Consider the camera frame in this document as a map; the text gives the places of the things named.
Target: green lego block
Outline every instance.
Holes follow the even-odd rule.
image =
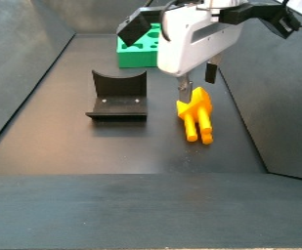
[[[143,35],[137,43],[127,47],[118,37],[117,54],[119,67],[157,66],[159,23],[151,24],[151,30]]]

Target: cable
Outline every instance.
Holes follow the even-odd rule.
[[[165,18],[165,13],[166,13],[166,11],[169,10],[170,6],[171,6],[173,4],[175,4],[175,3],[177,3],[177,0],[171,0],[171,1],[166,4],[165,8],[162,9],[162,11],[161,11],[161,13],[159,13],[161,34],[162,34],[163,38],[166,39],[166,41],[169,41],[169,42],[170,42],[170,38],[169,38],[167,33],[166,33],[166,30],[165,30],[163,18]]]
[[[151,4],[151,2],[153,2],[153,0],[149,0],[149,1],[146,2],[146,4],[145,4],[145,7],[149,7],[150,4]]]
[[[289,3],[289,0],[283,0],[283,2],[282,2],[282,6],[286,6],[286,5],[287,5],[287,3]]]

